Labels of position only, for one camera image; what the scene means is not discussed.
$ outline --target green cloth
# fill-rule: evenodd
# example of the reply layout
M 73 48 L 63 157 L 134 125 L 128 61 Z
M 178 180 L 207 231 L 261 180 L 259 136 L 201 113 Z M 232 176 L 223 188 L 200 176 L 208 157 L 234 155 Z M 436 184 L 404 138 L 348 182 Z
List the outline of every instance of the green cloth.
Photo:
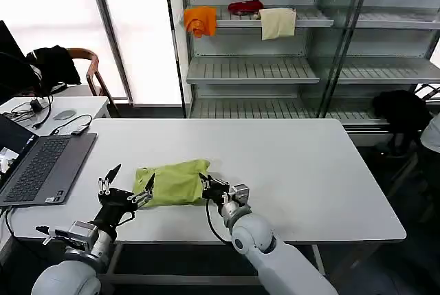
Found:
M 206 160 L 193 160 L 157 168 L 139 168 L 133 192 L 142 192 L 155 173 L 153 198 L 144 207 L 197 204 L 203 190 L 199 173 L 206 176 L 209 165 Z

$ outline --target cabinet shelf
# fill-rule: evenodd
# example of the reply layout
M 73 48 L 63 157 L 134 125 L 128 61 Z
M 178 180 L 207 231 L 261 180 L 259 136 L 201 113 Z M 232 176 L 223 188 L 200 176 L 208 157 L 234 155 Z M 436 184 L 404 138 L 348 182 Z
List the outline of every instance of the cabinet shelf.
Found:
M 319 82 L 306 58 L 196 57 L 189 84 L 314 84 Z
M 440 83 L 440 69 L 424 58 L 346 58 L 338 84 Z
M 299 98 L 207 98 L 192 104 L 191 118 L 308 118 Z
M 372 99 L 333 98 L 326 118 L 340 120 L 343 125 L 386 125 L 386 120 L 377 118 L 371 106 Z
M 227 6 L 215 6 L 217 9 L 218 28 L 261 28 L 261 20 L 256 20 L 252 15 L 233 15 L 228 11 Z M 333 20 L 327 18 L 316 8 L 297 8 L 296 24 L 297 28 L 324 27 L 333 25 Z
M 438 30 L 438 14 L 414 9 L 370 8 L 359 15 L 356 28 Z

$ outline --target beige towel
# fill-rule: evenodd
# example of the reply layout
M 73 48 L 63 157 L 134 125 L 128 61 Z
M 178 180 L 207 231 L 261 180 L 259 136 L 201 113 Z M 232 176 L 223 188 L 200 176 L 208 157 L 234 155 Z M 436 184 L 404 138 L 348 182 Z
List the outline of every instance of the beige towel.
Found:
M 260 10 L 262 39 L 295 36 L 296 11 L 291 8 L 265 8 Z

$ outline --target wooden chair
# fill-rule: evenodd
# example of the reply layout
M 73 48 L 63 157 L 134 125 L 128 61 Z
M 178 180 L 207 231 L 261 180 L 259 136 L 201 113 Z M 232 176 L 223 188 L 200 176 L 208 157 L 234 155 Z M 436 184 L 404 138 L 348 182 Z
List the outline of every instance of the wooden chair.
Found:
M 105 85 L 104 80 L 101 77 L 101 74 L 98 71 L 98 63 L 99 63 L 98 56 L 94 54 L 92 51 L 81 48 L 69 48 L 67 49 L 67 51 L 69 52 L 69 55 L 71 56 L 72 59 L 85 59 L 91 61 L 86 75 L 86 79 L 87 82 L 89 83 L 91 94 L 94 96 L 106 96 L 109 99 L 111 108 L 115 111 L 117 117 L 120 118 L 119 110 L 116 107 L 113 98 L 111 97 L 111 94 L 107 89 L 107 86 Z M 95 77 L 100 87 L 96 86 L 94 82 Z

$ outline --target orange cloth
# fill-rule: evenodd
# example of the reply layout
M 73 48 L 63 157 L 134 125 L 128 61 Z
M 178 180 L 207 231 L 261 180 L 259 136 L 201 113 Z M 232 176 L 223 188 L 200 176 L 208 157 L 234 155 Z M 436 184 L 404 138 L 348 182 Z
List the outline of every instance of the orange cloth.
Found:
M 188 32 L 192 32 L 197 38 L 214 36 L 217 21 L 215 19 L 216 10 L 209 6 L 189 8 L 185 10 L 184 23 Z

